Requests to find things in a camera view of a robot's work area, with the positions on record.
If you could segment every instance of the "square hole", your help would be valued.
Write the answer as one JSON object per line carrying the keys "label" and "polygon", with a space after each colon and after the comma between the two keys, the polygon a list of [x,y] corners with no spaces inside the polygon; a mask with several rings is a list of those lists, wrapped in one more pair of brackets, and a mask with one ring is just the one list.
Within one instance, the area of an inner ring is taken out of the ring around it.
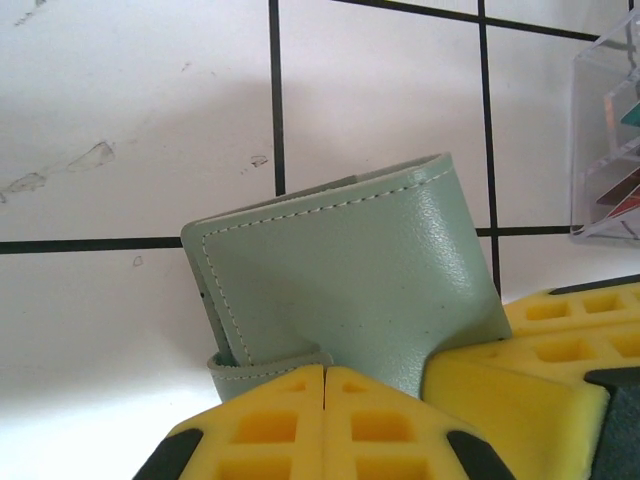
{"label": "square hole", "polygon": [[356,412],[351,416],[355,442],[413,442],[415,436],[404,415],[389,411]]}
{"label": "square hole", "polygon": [[233,443],[295,442],[298,416],[295,412],[256,412],[243,417]]}
{"label": "square hole", "polygon": [[597,357],[593,348],[579,338],[543,343],[536,346],[535,351],[540,360],[551,363],[576,362]]}
{"label": "square hole", "polygon": [[222,460],[218,469],[220,480],[289,480],[291,477],[291,459],[242,458]]}
{"label": "square hole", "polygon": [[527,308],[527,320],[550,320],[569,315],[567,302],[541,303]]}
{"label": "square hole", "polygon": [[620,335],[609,338],[620,355],[625,358],[640,357],[640,334]]}
{"label": "square hole", "polygon": [[584,309],[587,313],[611,312],[624,308],[624,304],[620,301],[620,297],[615,293],[588,297],[583,300],[583,303]]}
{"label": "square hole", "polygon": [[358,458],[356,472],[358,480],[433,480],[420,458]]}

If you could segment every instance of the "leather wallet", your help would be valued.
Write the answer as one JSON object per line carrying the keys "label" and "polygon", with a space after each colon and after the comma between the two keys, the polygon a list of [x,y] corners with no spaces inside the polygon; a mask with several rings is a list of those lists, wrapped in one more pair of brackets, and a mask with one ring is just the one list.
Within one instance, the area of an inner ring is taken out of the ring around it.
{"label": "leather wallet", "polygon": [[222,400],[305,364],[418,396],[425,362],[511,336],[448,154],[188,224]]}

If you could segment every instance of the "tile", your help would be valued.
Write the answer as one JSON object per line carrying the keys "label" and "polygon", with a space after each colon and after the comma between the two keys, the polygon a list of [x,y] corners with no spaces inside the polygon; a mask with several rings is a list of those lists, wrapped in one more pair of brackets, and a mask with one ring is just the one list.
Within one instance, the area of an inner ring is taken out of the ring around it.
{"label": "tile", "polygon": [[485,0],[488,17],[601,35],[628,12],[628,0]]}
{"label": "tile", "polygon": [[177,235],[273,195],[267,0],[13,3],[0,241]]}
{"label": "tile", "polygon": [[477,25],[317,0],[280,17],[288,191],[451,151],[487,226]]}
{"label": "tile", "polygon": [[181,249],[4,255],[0,304],[0,478],[131,478],[220,402]]}
{"label": "tile", "polygon": [[480,247],[482,248],[484,259],[487,261],[487,268],[489,269],[489,273],[493,275],[493,263],[491,261],[491,238],[480,237],[478,240],[480,240]]}
{"label": "tile", "polygon": [[572,60],[588,43],[489,27],[498,223],[567,225]]}
{"label": "tile", "polygon": [[399,0],[399,3],[420,5],[421,7],[439,8],[462,13],[478,13],[477,0]]}
{"label": "tile", "polygon": [[566,235],[502,237],[502,300],[540,290],[638,273],[640,250],[577,245]]}

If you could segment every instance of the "black grout line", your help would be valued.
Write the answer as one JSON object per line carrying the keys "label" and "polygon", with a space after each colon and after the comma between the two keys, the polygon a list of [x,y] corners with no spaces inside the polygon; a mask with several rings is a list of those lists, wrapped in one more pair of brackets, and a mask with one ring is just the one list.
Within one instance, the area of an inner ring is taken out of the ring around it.
{"label": "black grout line", "polygon": [[496,194],[496,171],[493,156],[493,125],[491,121],[491,90],[489,88],[489,47],[485,20],[484,0],[478,0],[480,22],[480,69],[482,73],[482,104],[484,111],[484,141],[487,155],[487,190],[489,195],[489,228],[491,233],[491,265],[493,283],[501,293],[500,281],[500,242],[498,239],[498,200]]}
{"label": "black grout line", "polygon": [[547,225],[547,226],[530,226],[530,227],[500,227],[498,228],[499,237],[522,237],[535,235],[560,235],[568,234],[571,230],[569,225]]}
{"label": "black grout line", "polygon": [[486,19],[487,25],[492,27],[507,28],[510,30],[519,30],[521,32],[539,33],[541,35],[549,35],[552,37],[572,38],[575,40],[585,40],[587,42],[595,42],[599,36],[590,33],[574,32],[564,30],[562,28],[543,27],[541,25],[532,25],[530,23],[513,22],[511,20],[502,20],[500,18]]}
{"label": "black grout line", "polygon": [[443,10],[441,8],[421,7],[419,5],[410,5],[408,3],[391,2],[388,0],[333,0],[340,3],[351,3],[354,5],[362,5],[365,7],[381,8],[384,10],[394,10],[396,12],[416,13],[418,15],[426,15],[428,17],[448,18],[449,20],[458,20],[461,22],[478,23],[478,16],[471,13],[454,12],[452,10]]}
{"label": "black grout line", "polygon": [[276,196],[287,193],[284,170],[284,114],[282,110],[282,64],[278,0],[269,0],[269,44],[271,46],[271,106],[273,109],[273,168]]}
{"label": "black grout line", "polygon": [[[476,228],[478,237],[557,235],[569,233],[568,225],[530,227]],[[19,253],[102,252],[112,250],[151,250],[158,248],[182,248],[180,237],[140,238],[92,238],[86,240],[31,240],[0,242],[0,255]]]}
{"label": "black grout line", "polygon": [[538,33],[542,35],[550,35],[552,37],[572,38],[575,40],[585,40],[595,42],[598,35],[584,32],[575,32],[572,30],[564,30],[562,28],[543,27],[541,25],[533,25],[530,23],[514,22],[512,20],[503,20],[500,18],[487,17],[484,14],[474,15],[471,13],[461,13],[451,10],[443,10],[440,8],[421,7],[418,5],[410,5],[407,3],[391,2],[387,0],[333,0],[340,3],[350,3],[353,5],[363,5],[366,7],[381,8],[384,10],[394,10],[398,12],[415,13],[428,17],[446,18],[449,20],[458,20],[469,23],[485,23],[492,27],[507,28],[509,30],[519,30],[522,32]]}
{"label": "black grout line", "polygon": [[16,253],[96,252],[182,248],[180,237],[96,238],[87,240],[35,240],[0,242],[0,255]]}

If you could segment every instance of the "acrylic organizer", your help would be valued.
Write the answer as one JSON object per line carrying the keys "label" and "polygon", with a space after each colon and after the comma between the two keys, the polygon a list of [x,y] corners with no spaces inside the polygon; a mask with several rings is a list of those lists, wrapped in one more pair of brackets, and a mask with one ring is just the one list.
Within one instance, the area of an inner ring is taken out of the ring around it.
{"label": "acrylic organizer", "polygon": [[571,237],[640,246],[640,9],[574,60]]}

